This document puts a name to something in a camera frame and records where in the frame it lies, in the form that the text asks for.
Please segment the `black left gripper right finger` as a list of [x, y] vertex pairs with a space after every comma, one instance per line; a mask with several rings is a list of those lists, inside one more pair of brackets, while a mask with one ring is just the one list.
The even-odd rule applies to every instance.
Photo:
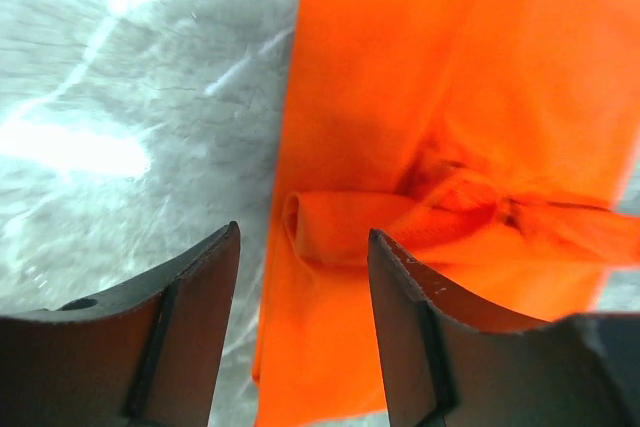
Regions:
[[369, 285], [393, 426], [635, 426], [639, 317], [544, 322], [498, 306], [369, 235]]

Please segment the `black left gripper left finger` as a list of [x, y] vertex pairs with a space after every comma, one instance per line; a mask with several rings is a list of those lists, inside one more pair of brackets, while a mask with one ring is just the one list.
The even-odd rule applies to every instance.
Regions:
[[1, 319], [5, 426], [204, 426], [236, 285], [240, 230], [57, 310]]

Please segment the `orange t shirt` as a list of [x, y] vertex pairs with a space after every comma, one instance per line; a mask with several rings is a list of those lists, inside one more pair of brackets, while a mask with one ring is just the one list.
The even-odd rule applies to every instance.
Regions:
[[301, 0], [253, 378], [260, 426], [384, 407], [381, 229], [544, 320], [639, 263], [639, 0]]

